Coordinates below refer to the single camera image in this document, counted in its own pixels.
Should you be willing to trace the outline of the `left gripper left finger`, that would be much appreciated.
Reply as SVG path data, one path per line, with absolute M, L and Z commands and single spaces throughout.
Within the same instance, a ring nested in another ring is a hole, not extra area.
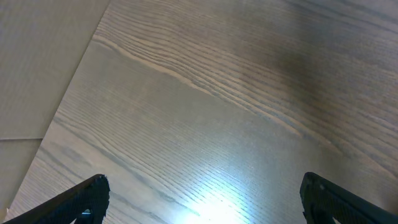
M 106 176 L 96 174 L 5 224 L 101 224 L 109 193 Z

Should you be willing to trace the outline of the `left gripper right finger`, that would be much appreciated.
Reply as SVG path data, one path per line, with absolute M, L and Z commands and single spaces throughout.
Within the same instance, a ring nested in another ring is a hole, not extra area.
M 307 223 L 397 223 L 397 215 L 379 208 L 313 172 L 304 174 L 300 186 L 300 198 Z

